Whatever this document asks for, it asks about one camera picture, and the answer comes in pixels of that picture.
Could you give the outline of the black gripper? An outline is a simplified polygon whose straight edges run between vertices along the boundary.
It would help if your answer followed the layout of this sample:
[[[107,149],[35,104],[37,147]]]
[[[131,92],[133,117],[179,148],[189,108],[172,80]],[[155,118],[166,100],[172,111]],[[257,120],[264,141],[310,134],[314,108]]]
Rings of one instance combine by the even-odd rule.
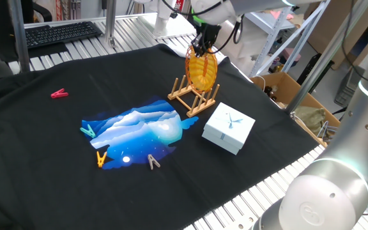
[[[221,26],[210,24],[196,24],[197,37],[191,41],[191,46],[196,57],[204,57],[211,53],[211,47],[215,44]]]

